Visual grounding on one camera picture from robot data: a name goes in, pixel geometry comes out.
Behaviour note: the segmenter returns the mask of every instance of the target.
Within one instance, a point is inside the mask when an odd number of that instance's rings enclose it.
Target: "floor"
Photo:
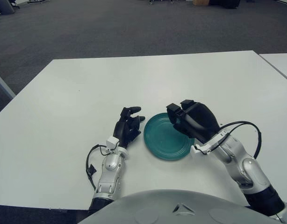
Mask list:
[[[287,5],[274,0],[242,0],[237,9],[198,7],[184,0],[154,5],[148,0],[50,0],[20,7],[0,16],[0,76],[16,94],[53,59],[287,53]],[[0,111],[8,102],[0,90]],[[0,206],[0,223],[80,220],[72,211],[39,212]]]

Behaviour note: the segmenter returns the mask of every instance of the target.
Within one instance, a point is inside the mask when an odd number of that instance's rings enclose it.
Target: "black chair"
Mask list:
[[[9,3],[11,3],[12,7],[14,8],[20,8],[20,6],[17,5],[16,0],[8,0]]]

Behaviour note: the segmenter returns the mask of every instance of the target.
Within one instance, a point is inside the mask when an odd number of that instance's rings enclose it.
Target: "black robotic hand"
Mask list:
[[[201,143],[206,143],[219,131],[214,114],[204,104],[186,99],[181,102],[181,107],[175,104],[166,107],[170,122],[177,131]]]
[[[123,108],[121,118],[116,123],[113,134],[114,137],[120,140],[120,147],[127,148],[127,145],[141,133],[139,131],[139,123],[144,121],[145,117],[131,117],[131,114],[139,112],[141,109],[139,106]]]

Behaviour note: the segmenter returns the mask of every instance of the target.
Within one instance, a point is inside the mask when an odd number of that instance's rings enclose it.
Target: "black cable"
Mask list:
[[[90,183],[92,184],[94,190],[96,190],[96,186],[93,183],[92,175],[96,172],[96,169],[93,167],[93,165],[91,165],[90,167],[88,166],[88,159],[89,159],[89,156],[92,153],[92,151],[98,147],[100,148],[100,152],[102,155],[107,155],[107,154],[103,154],[102,150],[101,150],[101,147],[106,148],[106,146],[98,144],[98,145],[95,145],[94,147],[92,147],[92,149],[89,151],[89,153],[87,154],[87,157],[86,157],[86,174],[87,174],[87,177],[88,177]]]
[[[259,153],[260,153],[260,149],[261,149],[261,145],[262,145],[262,136],[261,136],[260,130],[258,129],[258,127],[255,124],[253,124],[253,123],[251,123],[249,121],[244,121],[244,120],[231,122],[229,124],[226,124],[226,125],[220,127],[219,130],[222,130],[222,129],[228,127],[228,126],[235,125],[235,124],[252,125],[257,130],[257,132],[258,132],[258,145],[257,145],[256,151],[255,151],[255,154],[254,154],[254,158],[256,159],[258,157]]]
[[[222,139],[222,141],[221,141],[217,146],[215,146],[215,148],[213,148],[213,149],[211,150],[211,152],[213,152],[215,149],[217,149],[217,148],[228,138],[228,136],[232,133],[232,131],[234,131],[236,128],[238,128],[238,127],[241,126],[241,125],[246,125],[246,124],[240,124],[240,125],[237,125],[236,127],[234,127],[230,132],[228,132],[228,133],[224,136],[224,138]]]
[[[109,155],[109,154],[110,154],[110,153],[106,153],[106,154],[103,154],[103,153],[102,153],[101,147],[105,147],[105,148],[106,148],[106,146],[100,146],[100,145],[99,145],[99,147],[100,147],[100,153],[101,153],[101,155],[106,156],[106,155]]]

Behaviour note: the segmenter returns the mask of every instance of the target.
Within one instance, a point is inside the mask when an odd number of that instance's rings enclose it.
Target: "white table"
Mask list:
[[[184,99],[206,104],[220,124],[257,124],[263,136],[258,161],[287,201],[287,80],[255,52],[243,51],[53,60],[0,113],[0,204],[88,209],[93,188],[86,155],[112,135],[122,108],[139,105],[148,120]],[[234,135],[254,153],[252,127]],[[143,135],[128,151],[123,196],[187,189],[247,205],[213,155],[162,161]],[[91,156],[95,182],[102,159],[98,151]]]
[[[260,56],[287,79],[287,54],[261,54]]]

